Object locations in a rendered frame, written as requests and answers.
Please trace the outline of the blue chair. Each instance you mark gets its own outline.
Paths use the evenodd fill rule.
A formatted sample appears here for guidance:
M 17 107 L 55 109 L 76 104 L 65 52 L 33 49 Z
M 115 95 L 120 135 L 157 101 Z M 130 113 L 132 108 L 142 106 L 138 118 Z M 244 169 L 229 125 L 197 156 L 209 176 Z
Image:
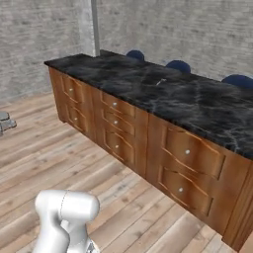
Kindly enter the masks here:
M 191 72 L 191 66 L 183 60 L 172 60 L 166 64 L 167 67 L 179 70 L 184 73 Z
M 138 60 L 144 61 L 144 54 L 140 51 L 140 50 L 131 50 L 129 51 L 126 56 L 132 57 L 132 58 L 136 58 Z
M 245 75 L 231 74 L 229 76 L 224 77 L 221 82 L 238 87 L 253 89 L 253 79 Z

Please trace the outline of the wooden drawer front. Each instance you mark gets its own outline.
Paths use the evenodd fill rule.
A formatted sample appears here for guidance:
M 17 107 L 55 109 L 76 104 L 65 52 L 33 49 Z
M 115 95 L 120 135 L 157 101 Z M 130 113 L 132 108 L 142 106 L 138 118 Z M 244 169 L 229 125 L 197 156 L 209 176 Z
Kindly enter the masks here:
M 67 105 L 66 106 L 66 114 L 68 121 L 80 131 L 86 132 L 87 131 L 87 121 L 86 117 L 76 108 Z
M 224 155 L 206 141 L 181 129 L 166 126 L 162 131 L 163 150 L 178 165 L 196 173 L 218 178 L 224 162 Z
M 104 143 L 123 162 L 134 163 L 134 148 L 123 136 L 105 129 Z
M 188 208 L 200 211 L 204 215 L 209 215 L 212 197 L 189 176 L 166 167 L 161 167 L 159 169 L 158 183 Z M 184 191 L 179 193 L 178 189 L 181 187 Z
M 62 76 L 62 89 L 64 94 L 76 103 L 85 101 L 82 88 L 83 86 L 76 79 L 67 75 Z
M 131 135 L 134 135 L 134 132 L 135 132 L 134 126 L 131 123 L 129 123 L 127 120 L 124 120 L 122 117 L 120 117 L 112 112 L 103 110 L 102 111 L 102 118 L 106 122 L 111 124 L 113 127 L 117 128 L 121 131 L 127 132 Z
M 101 93 L 101 101 L 107 105 L 109 108 L 112 108 L 115 111 L 120 112 L 121 114 L 125 114 L 131 117 L 135 116 L 135 107 L 121 99 L 118 99 L 112 95 L 109 95 L 105 92 Z

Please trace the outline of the grey metal object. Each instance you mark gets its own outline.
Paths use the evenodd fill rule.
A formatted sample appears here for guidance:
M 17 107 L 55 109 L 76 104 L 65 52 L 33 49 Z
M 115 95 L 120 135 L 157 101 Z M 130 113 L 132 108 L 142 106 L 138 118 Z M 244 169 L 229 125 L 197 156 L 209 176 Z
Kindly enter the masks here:
M 16 126 L 16 121 L 12 120 L 7 112 L 0 111 L 0 136 L 5 130 Z

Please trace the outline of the wooden island with black top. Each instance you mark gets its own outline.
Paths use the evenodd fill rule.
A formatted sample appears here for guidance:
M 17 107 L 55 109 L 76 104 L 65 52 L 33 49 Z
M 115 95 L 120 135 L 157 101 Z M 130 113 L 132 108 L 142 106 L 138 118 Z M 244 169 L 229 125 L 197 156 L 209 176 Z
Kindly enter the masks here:
M 187 74 L 148 61 L 103 50 L 47 62 L 59 119 L 74 127 L 66 106 L 78 109 L 87 121 L 86 135 L 125 166 L 182 208 L 219 233 L 233 250 L 242 248 L 253 232 L 253 90 Z M 64 94 L 62 76 L 82 86 L 84 102 Z M 105 92 L 135 107 L 135 116 L 121 114 L 101 101 Z M 102 118 L 112 112 L 131 123 L 135 132 L 121 131 Z M 165 127 L 181 129 L 206 141 L 224 155 L 219 177 L 196 173 L 178 165 L 163 150 Z M 123 136 L 134 148 L 134 163 L 118 158 L 104 143 L 104 130 Z M 188 208 L 158 183 L 166 167 L 194 180 L 212 197 L 209 215 Z

